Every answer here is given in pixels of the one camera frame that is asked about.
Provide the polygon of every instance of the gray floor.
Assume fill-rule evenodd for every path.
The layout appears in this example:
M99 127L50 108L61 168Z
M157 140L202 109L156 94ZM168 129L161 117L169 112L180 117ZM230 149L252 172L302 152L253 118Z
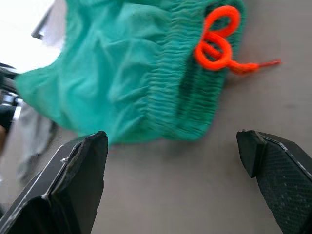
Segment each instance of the gray floor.
M312 155L312 1L245 2L248 25L238 60L282 58L285 64L244 79L229 76L201 141L112 148L92 234L281 234L240 162L235 134L279 135ZM9 165L2 168L13 171Z

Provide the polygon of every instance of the white bright background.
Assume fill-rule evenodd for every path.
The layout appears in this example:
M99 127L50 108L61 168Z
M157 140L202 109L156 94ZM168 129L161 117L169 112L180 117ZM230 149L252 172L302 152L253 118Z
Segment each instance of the white bright background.
M0 62L24 72L50 64L59 49L31 37L54 0L0 0Z

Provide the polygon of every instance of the black object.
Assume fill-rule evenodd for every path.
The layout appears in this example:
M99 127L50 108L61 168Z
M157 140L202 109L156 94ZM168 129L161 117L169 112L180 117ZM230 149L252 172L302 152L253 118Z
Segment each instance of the black object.
M14 67L0 62L0 88L2 90L17 94L15 77L18 75Z
M14 112L14 106L0 105L0 125L5 128L6 133L10 130Z
M89 234L103 192L103 131L62 145L0 220L1 234Z
M312 233L312 159L294 142L238 132L239 154L284 234Z

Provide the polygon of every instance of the orange cord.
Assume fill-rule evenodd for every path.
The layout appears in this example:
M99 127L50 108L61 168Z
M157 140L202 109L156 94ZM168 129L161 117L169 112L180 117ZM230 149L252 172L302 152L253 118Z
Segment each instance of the orange cord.
M220 17L229 17L231 22L228 26L217 31L209 31L212 24ZM206 18L204 23L204 31L198 45L194 50L194 57L197 62L205 69L217 71L225 67L239 75L252 73L259 70L261 67L281 64L281 60L275 60L266 63L245 63L240 64L232 60L232 48L226 41L226 37L234 33L240 25L240 12L232 6L221 6L213 10ZM206 41L216 44L222 52L213 48ZM207 59L208 54L216 59L210 61Z

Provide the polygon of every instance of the gathered fabric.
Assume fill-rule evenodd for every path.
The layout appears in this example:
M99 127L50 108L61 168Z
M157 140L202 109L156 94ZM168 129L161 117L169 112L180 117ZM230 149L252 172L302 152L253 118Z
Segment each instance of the gathered fabric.
M238 50L241 0L66 0L63 51L47 67L17 77L22 98L80 135L99 130L109 143L196 140L211 125L228 69L194 58L205 17L230 5L241 15L227 37ZM220 18L212 30L225 27Z

